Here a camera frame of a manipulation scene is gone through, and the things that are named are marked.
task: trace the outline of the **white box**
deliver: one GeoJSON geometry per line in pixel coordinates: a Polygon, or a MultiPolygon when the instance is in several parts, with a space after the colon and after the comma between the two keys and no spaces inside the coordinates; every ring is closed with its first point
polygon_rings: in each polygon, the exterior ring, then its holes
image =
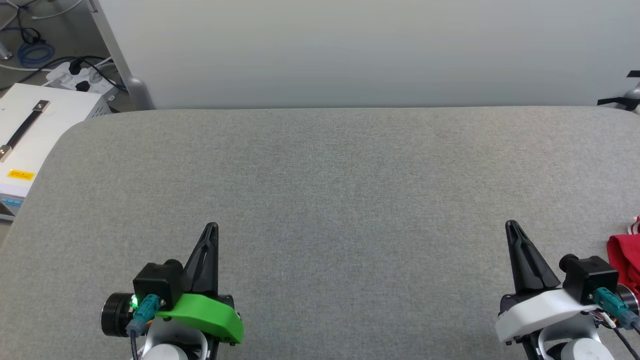
{"type": "Polygon", "coordinates": [[[41,100],[49,101],[48,107],[0,163],[0,219],[15,218],[42,163],[65,131],[111,113],[98,94],[16,84],[0,99],[0,145],[9,141],[41,100]]]}

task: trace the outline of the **green led light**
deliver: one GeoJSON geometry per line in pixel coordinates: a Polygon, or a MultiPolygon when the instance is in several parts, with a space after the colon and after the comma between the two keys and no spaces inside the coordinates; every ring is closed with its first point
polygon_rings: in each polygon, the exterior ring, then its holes
{"type": "Polygon", "coordinates": [[[134,310],[138,308],[138,298],[135,295],[131,295],[131,307],[134,310]]]}

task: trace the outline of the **bright green plastic cover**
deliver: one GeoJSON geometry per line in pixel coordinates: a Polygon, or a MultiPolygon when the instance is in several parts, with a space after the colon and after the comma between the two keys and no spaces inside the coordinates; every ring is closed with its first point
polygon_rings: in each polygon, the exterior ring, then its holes
{"type": "Polygon", "coordinates": [[[182,294],[173,310],[156,314],[156,318],[167,317],[220,338],[221,343],[240,344],[244,335],[244,325],[233,307],[200,294],[182,294]]]}

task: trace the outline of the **power strip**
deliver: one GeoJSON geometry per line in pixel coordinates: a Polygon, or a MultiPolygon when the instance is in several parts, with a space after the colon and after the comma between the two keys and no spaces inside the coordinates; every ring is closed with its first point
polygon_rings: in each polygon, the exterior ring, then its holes
{"type": "Polygon", "coordinates": [[[47,80],[51,81],[49,86],[99,94],[109,102],[116,98],[119,89],[98,74],[95,69],[82,68],[78,74],[73,75],[69,70],[70,65],[70,62],[62,63],[47,73],[47,80]]]}

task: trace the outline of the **teal connector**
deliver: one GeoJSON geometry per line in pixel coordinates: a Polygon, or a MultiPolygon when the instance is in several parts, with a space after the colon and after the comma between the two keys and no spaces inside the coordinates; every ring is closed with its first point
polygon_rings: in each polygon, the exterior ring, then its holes
{"type": "Polygon", "coordinates": [[[133,319],[127,324],[125,328],[127,335],[135,338],[142,335],[147,328],[147,322],[156,317],[158,310],[160,310],[160,298],[154,294],[147,295],[133,313],[133,319]]]}
{"type": "Polygon", "coordinates": [[[620,326],[626,330],[631,330],[632,324],[638,323],[638,316],[630,311],[629,307],[607,288],[597,289],[593,293],[593,302],[618,319],[620,326]]]}

